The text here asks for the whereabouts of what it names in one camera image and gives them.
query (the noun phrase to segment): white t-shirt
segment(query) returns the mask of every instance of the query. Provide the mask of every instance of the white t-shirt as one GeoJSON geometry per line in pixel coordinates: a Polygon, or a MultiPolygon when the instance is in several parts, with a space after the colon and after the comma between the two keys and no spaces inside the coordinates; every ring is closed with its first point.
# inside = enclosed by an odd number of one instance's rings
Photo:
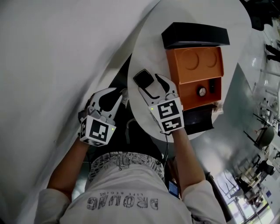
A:
{"type": "Polygon", "coordinates": [[[54,189],[39,194],[35,224],[225,223],[208,181],[185,189],[182,200],[170,194],[146,164],[101,169],[73,202],[54,189]]]}

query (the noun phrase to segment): round white table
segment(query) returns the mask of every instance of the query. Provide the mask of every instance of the round white table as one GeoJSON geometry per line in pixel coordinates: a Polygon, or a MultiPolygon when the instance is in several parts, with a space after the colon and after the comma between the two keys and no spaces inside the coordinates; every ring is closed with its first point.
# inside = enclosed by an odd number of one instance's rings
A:
{"type": "MultiPolygon", "coordinates": [[[[166,141],[165,135],[160,133],[160,128],[150,115],[133,77],[145,68],[151,74],[161,74],[170,78],[161,33],[173,22],[200,23],[227,29],[230,45],[221,47],[224,61],[222,103],[242,48],[252,31],[248,13],[239,0],[161,0],[153,8],[136,40],[129,64],[127,85],[135,119],[145,132],[162,141],[166,141]]],[[[212,122],[217,116],[212,115],[212,122]]],[[[189,138],[196,138],[202,133],[192,134],[189,138]]],[[[168,141],[173,142],[172,135],[168,136],[168,141]]]]}

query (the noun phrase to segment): circular indentation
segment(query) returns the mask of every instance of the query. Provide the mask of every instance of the circular indentation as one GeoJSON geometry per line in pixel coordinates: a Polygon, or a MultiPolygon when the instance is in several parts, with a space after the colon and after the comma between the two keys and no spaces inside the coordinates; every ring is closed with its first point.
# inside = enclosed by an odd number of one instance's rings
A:
{"type": "Polygon", "coordinates": [[[181,60],[187,70],[195,70],[199,64],[198,55],[190,49],[182,53],[181,60]]]}
{"type": "Polygon", "coordinates": [[[202,59],[209,68],[213,68],[217,64],[217,55],[211,48],[207,48],[203,51],[202,59]]]}
{"type": "Polygon", "coordinates": [[[200,97],[203,97],[206,95],[206,88],[201,86],[197,89],[197,94],[200,96],[200,97]]]}

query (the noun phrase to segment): floor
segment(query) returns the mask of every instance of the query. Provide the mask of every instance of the floor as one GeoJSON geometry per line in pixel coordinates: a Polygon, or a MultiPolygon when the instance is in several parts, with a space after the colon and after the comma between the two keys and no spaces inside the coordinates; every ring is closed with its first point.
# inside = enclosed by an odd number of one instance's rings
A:
{"type": "MultiPolygon", "coordinates": [[[[224,103],[224,114],[214,122],[214,129],[206,131],[201,136],[191,141],[196,155],[205,171],[211,172],[215,177],[228,170],[236,172],[236,166],[250,160],[258,153],[253,142],[243,133],[245,130],[255,139],[254,130],[261,127],[259,121],[253,116],[258,111],[256,102],[265,97],[264,92],[255,88],[256,83],[262,83],[271,87],[279,83],[280,78],[267,76],[260,69],[280,72],[277,62],[266,63],[264,43],[276,47],[275,39],[280,39],[277,31],[279,26],[273,22],[273,28],[265,25],[264,31],[252,30],[240,60],[236,66],[234,76],[224,103]]],[[[130,58],[123,65],[120,72],[112,82],[112,87],[125,87],[126,76],[130,58]]],[[[162,153],[165,152],[166,143],[153,139],[162,153]]],[[[173,144],[169,144],[169,157],[174,156],[173,144]]],[[[73,197],[77,197],[84,191],[86,177],[88,175],[88,161],[85,158],[79,179],[76,184],[73,197]]]]}

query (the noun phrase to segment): orange box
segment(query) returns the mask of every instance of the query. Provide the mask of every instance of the orange box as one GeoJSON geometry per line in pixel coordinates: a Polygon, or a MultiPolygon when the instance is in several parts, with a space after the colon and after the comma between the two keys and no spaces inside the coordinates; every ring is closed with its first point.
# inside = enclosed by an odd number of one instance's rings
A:
{"type": "Polygon", "coordinates": [[[221,77],[224,75],[220,47],[180,48],[166,51],[171,80],[177,87],[184,110],[221,100],[221,77]],[[210,91],[209,80],[214,82],[210,91]],[[206,94],[197,94],[199,87],[206,94]]]}

